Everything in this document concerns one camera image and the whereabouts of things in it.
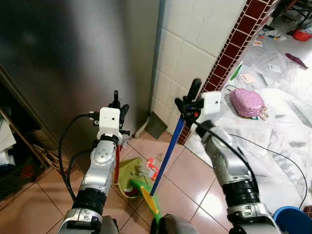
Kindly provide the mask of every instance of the pink polka dot bag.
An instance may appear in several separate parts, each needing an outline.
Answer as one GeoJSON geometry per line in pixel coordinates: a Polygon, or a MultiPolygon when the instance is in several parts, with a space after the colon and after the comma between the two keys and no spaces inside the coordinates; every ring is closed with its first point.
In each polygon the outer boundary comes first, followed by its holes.
{"type": "Polygon", "coordinates": [[[230,101],[242,117],[261,117],[266,120],[269,115],[262,97],[255,91],[248,91],[244,88],[235,89],[230,92],[230,101]]]}

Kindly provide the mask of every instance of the purple cloth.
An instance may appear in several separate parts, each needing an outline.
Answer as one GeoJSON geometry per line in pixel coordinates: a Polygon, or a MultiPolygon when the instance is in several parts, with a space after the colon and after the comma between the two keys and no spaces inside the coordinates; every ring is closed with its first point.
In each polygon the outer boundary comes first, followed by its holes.
{"type": "Polygon", "coordinates": [[[293,56],[293,55],[291,55],[291,54],[289,54],[289,53],[286,53],[285,55],[286,55],[286,57],[289,58],[290,60],[292,60],[292,61],[298,63],[300,66],[303,66],[305,69],[308,69],[308,67],[304,64],[304,62],[303,62],[300,58],[295,57],[295,56],[293,56]]]}
{"type": "Polygon", "coordinates": [[[230,101],[242,117],[259,116],[264,101],[262,97],[255,91],[248,91],[246,89],[235,89],[230,92],[230,101]]]}

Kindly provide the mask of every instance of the blue broom handle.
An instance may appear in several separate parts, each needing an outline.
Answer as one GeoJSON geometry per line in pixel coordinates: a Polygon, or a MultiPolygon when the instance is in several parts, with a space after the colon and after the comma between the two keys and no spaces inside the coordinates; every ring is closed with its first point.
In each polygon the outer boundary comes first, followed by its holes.
{"type": "Polygon", "coordinates": [[[175,147],[175,145],[176,145],[176,142],[177,142],[177,140],[178,140],[178,138],[179,138],[179,136],[180,136],[180,133],[181,133],[182,128],[183,128],[183,124],[184,124],[184,119],[180,118],[179,121],[177,122],[176,127],[175,127],[174,135],[173,135],[172,138],[171,138],[170,144],[169,144],[168,149],[167,149],[167,153],[166,153],[165,158],[164,158],[164,160],[163,160],[163,162],[162,162],[162,164],[161,164],[161,167],[160,167],[160,169],[159,169],[159,172],[158,172],[157,178],[156,178],[156,180],[155,180],[155,182],[154,182],[154,185],[153,185],[153,187],[152,187],[150,196],[153,196],[154,193],[155,193],[155,191],[156,191],[156,188],[157,188],[158,183],[159,183],[159,181],[160,181],[160,179],[161,179],[161,177],[162,177],[162,174],[163,174],[164,171],[165,171],[165,168],[166,168],[166,166],[167,166],[167,163],[168,163],[168,161],[169,161],[169,158],[170,158],[170,156],[171,156],[171,153],[172,153],[172,151],[174,150],[174,147],[175,147]]]}

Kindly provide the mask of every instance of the green object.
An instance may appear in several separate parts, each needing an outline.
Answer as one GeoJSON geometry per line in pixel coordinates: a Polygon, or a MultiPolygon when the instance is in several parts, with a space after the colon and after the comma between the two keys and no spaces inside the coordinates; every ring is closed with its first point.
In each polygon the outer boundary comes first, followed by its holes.
{"type": "Polygon", "coordinates": [[[151,113],[151,117],[145,127],[145,130],[158,139],[160,135],[167,129],[167,125],[154,113],[151,113]]]}
{"type": "Polygon", "coordinates": [[[236,67],[233,75],[231,76],[230,80],[234,80],[235,77],[237,77],[238,73],[240,72],[241,68],[242,68],[243,62],[241,62],[238,67],[236,67]]]}
{"type": "Polygon", "coordinates": [[[130,183],[132,184],[132,186],[135,189],[137,189],[138,191],[141,192],[146,204],[150,208],[150,211],[152,212],[152,214],[153,214],[153,216],[154,216],[154,218],[158,224],[159,220],[161,218],[161,212],[159,209],[159,203],[158,203],[157,197],[156,196],[150,196],[152,186],[146,184],[143,181],[134,180],[134,179],[131,179],[130,183]]]}
{"type": "Polygon", "coordinates": [[[119,164],[117,185],[121,194],[129,199],[143,197],[158,223],[161,218],[158,200],[156,196],[150,196],[153,181],[148,176],[144,176],[146,172],[143,170],[145,168],[140,157],[122,161],[119,164]],[[131,196],[126,195],[125,191],[131,190],[131,188],[133,191],[131,196]]]}
{"type": "Polygon", "coordinates": [[[142,162],[140,157],[122,161],[119,164],[119,176],[117,185],[122,195],[124,195],[129,199],[142,197],[141,193],[137,193],[137,195],[134,194],[132,196],[128,196],[125,194],[125,191],[131,188],[132,186],[132,184],[130,183],[131,179],[135,179],[137,181],[144,181],[146,184],[150,185],[153,184],[152,180],[149,177],[141,176],[139,174],[141,165],[142,162]]]}

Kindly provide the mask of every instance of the tiled floor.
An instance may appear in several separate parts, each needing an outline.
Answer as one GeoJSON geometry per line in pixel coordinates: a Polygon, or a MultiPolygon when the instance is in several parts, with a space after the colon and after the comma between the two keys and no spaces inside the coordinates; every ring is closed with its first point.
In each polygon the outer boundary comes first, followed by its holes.
{"type": "MultiPolygon", "coordinates": [[[[121,152],[121,160],[155,158],[157,166],[167,150],[171,136],[163,133],[158,140],[144,133],[132,139],[121,152]]],[[[77,192],[83,174],[74,171],[71,179],[77,192]]],[[[231,228],[226,219],[226,203],[212,169],[184,146],[177,145],[165,175],[157,189],[161,213],[174,213],[191,221],[199,233],[225,234],[231,228]]],[[[37,182],[28,184],[11,199],[0,202],[2,234],[54,234],[72,201],[55,170],[45,173],[37,182]]],[[[127,200],[112,186],[104,214],[117,220],[121,234],[148,234],[152,215],[143,201],[127,200]]]]}

